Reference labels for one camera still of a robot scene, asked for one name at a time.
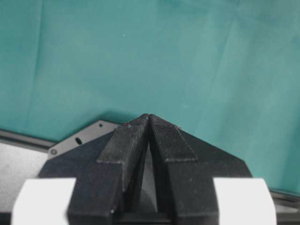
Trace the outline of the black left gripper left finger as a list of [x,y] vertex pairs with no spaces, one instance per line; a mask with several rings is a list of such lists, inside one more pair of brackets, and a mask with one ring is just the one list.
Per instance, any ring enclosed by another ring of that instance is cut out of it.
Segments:
[[112,218],[139,206],[149,115],[47,160],[39,178],[76,178],[68,218]]

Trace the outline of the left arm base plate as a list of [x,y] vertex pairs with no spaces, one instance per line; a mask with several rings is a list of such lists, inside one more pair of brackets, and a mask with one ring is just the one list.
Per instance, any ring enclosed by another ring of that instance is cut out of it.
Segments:
[[48,151],[48,160],[55,158],[65,152],[72,150],[82,144],[88,143],[100,136],[106,135],[116,129],[119,124],[105,120],[98,120],[95,123],[81,129],[77,133],[52,146]]

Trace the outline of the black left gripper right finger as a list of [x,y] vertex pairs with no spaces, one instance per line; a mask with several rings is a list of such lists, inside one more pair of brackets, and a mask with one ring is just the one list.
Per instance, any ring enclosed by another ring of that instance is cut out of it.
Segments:
[[213,179],[251,178],[246,163],[154,114],[149,132],[159,212],[174,222],[217,222]]

